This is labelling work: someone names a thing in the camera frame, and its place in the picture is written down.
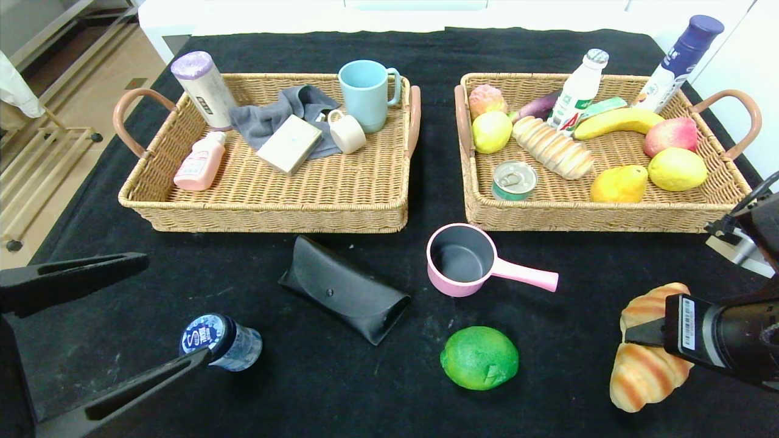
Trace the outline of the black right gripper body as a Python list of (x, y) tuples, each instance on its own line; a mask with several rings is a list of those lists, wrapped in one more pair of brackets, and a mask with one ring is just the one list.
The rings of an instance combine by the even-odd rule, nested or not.
[(772, 299), (723, 303), (679, 294), (666, 301), (665, 349), (748, 384), (772, 382)]

